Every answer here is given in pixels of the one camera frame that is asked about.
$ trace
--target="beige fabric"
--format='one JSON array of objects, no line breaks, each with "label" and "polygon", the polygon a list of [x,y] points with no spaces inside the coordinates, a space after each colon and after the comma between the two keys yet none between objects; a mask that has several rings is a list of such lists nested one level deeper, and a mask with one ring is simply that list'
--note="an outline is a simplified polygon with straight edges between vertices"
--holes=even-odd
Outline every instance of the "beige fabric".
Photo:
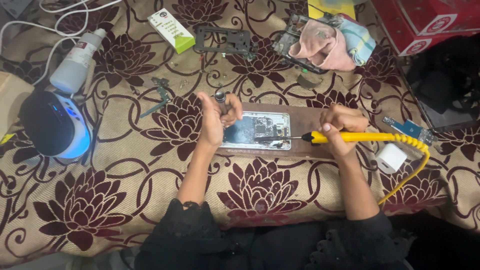
[{"label": "beige fabric", "polygon": [[[96,7],[105,1],[92,1]],[[194,33],[198,25],[243,28],[258,43],[256,59],[239,55],[177,55],[153,31],[146,18],[167,8]],[[96,12],[88,30],[111,30],[94,55],[83,92],[75,96],[93,128],[95,146],[86,164],[41,156],[20,126],[0,147],[0,264],[11,265],[62,251],[80,256],[139,245],[164,215],[188,166],[199,133],[201,108],[194,93],[221,89],[242,101],[290,106],[328,107],[332,102],[359,108],[371,119],[369,131],[389,131],[386,115],[426,126],[395,68],[386,38],[370,7],[359,6],[378,46],[365,67],[306,76],[323,79],[316,89],[296,83],[300,70],[270,51],[271,39],[293,12],[307,11],[306,1],[128,0]],[[31,21],[53,26],[53,15],[33,10]],[[76,14],[61,27],[81,27]],[[0,66],[27,82],[45,69],[51,46],[60,37],[24,27],[5,50]],[[217,46],[212,38],[206,44]],[[50,73],[72,47],[65,41],[55,53]],[[139,118],[159,102],[151,77],[167,78],[173,102]],[[38,88],[46,87],[46,80]],[[476,230],[480,201],[478,127],[444,134],[444,155],[431,150],[425,170],[390,198],[389,214],[428,209],[461,227]],[[362,143],[358,154],[377,199],[419,164],[420,154],[401,146],[408,160],[393,175],[380,172],[374,154],[383,143]],[[252,181],[258,177],[260,184]],[[293,161],[215,156],[206,200],[223,228],[281,225],[342,215],[338,169],[333,160]],[[267,205],[265,213],[262,206]]]}]

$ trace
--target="black lace sleeve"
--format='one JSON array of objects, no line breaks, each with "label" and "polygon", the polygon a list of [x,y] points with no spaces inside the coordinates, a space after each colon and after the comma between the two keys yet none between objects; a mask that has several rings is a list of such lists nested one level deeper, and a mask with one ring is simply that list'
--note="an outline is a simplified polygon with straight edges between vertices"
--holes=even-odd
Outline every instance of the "black lace sleeve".
[{"label": "black lace sleeve", "polygon": [[199,206],[173,199],[165,216],[145,240],[142,250],[156,252],[159,246],[167,246],[179,251],[211,254],[223,251],[228,245],[207,202]]},{"label": "black lace sleeve", "polygon": [[326,240],[317,244],[306,270],[404,269],[402,263],[415,240],[411,234],[392,230],[380,212],[364,221],[335,222]]}]

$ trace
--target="green and white box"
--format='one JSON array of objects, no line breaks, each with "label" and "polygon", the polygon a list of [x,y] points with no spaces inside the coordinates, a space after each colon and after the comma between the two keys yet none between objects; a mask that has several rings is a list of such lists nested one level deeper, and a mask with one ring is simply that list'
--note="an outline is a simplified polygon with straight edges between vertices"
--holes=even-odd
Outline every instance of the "green and white box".
[{"label": "green and white box", "polygon": [[195,38],[166,9],[148,17],[148,21],[177,53],[182,53],[195,45]]}]

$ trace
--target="towel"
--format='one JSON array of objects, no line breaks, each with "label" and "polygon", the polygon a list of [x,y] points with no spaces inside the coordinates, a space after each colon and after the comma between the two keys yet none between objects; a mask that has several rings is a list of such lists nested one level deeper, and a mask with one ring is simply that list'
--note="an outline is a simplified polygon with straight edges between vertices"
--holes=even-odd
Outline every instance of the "towel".
[{"label": "towel", "polygon": [[307,58],[314,66],[324,70],[352,71],[355,68],[340,30],[309,20],[300,31],[299,41],[288,51],[291,57]]},{"label": "towel", "polygon": [[338,27],[345,36],[347,51],[357,66],[363,66],[375,49],[375,40],[370,36],[368,29],[352,19],[350,16],[340,13],[333,20],[343,19]]}]

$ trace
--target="yellow soldering iron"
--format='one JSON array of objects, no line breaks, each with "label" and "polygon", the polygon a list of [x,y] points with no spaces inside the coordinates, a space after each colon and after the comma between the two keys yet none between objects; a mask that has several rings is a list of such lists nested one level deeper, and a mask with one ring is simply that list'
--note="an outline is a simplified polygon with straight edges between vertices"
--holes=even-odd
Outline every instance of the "yellow soldering iron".
[{"label": "yellow soldering iron", "polygon": [[[342,138],[346,142],[359,142],[359,141],[397,141],[409,144],[423,153],[423,159],[420,165],[412,172],[411,175],[407,176],[401,182],[399,182],[396,187],[385,195],[378,204],[384,203],[390,196],[395,194],[408,180],[412,179],[417,173],[419,173],[427,164],[428,159],[430,158],[430,152],[428,151],[428,145],[423,142],[403,134],[392,134],[392,133],[357,133],[357,132],[340,132]],[[302,139],[312,144],[323,144],[327,143],[327,138],[318,131],[312,131],[306,133],[300,137],[258,137],[255,138],[256,142],[261,141],[278,141],[278,140],[295,140]]]}]

